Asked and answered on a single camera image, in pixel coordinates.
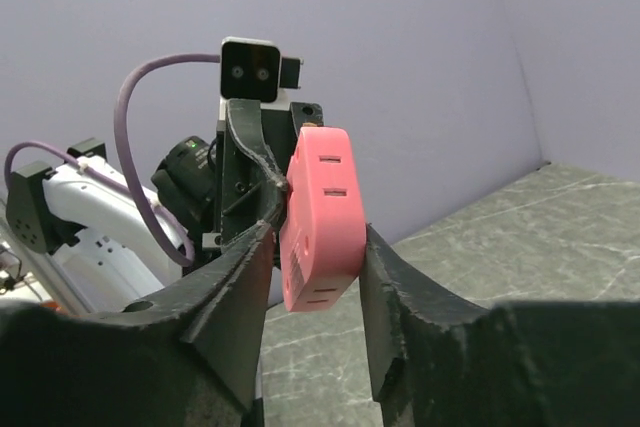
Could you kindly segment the pink plug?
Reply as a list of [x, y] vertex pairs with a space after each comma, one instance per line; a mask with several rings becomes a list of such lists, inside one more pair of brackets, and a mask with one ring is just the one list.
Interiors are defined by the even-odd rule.
[[290, 312], [326, 310], [358, 277], [365, 255], [366, 217], [347, 132], [302, 127], [287, 181], [279, 232], [284, 304]]

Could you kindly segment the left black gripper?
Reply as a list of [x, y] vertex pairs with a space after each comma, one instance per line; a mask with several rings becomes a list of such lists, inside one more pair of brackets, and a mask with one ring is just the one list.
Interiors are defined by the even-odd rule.
[[213, 228], [202, 248], [220, 254], [243, 232], [264, 221], [279, 229], [289, 190], [286, 173], [303, 125], [322, 126], [317, 103], [290, 102], [286, 111], [257, 100], [231, 99], [218, 123]]

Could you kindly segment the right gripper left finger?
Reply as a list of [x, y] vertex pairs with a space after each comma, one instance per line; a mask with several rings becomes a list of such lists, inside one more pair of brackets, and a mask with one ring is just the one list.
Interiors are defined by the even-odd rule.
[[73, 317], [1, 302], [5, 426], [238, 426], [250, 412], [273, 231], [121, 312]]

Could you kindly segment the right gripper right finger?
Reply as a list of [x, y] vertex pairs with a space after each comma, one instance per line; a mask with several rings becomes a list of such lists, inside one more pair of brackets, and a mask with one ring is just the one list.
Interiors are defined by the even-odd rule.
[[635, 426], [639, 306], [482, 308], [367, 232], [359, 277], [372, 397], [387, 426]]

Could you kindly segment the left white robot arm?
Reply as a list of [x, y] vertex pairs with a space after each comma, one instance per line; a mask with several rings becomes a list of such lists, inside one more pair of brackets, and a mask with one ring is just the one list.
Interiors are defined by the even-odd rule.
[[[36, 278], [52, 299], [74, 314], [116, 311], [183, 276], [149, 232], [128, 192], [124, 176], [106, 159], [103, 142], [90, 138], [62, 152], [62, 164], [37, 161], [13, 167], [26, 143], [5, 160], [6, 221], [11, 237], [50, 259]], [[162, 160], [144, 192], [154, 215], [178, 250], [204, 252], [199, 235], [214, 209], [214, 142], [189, 137]]]

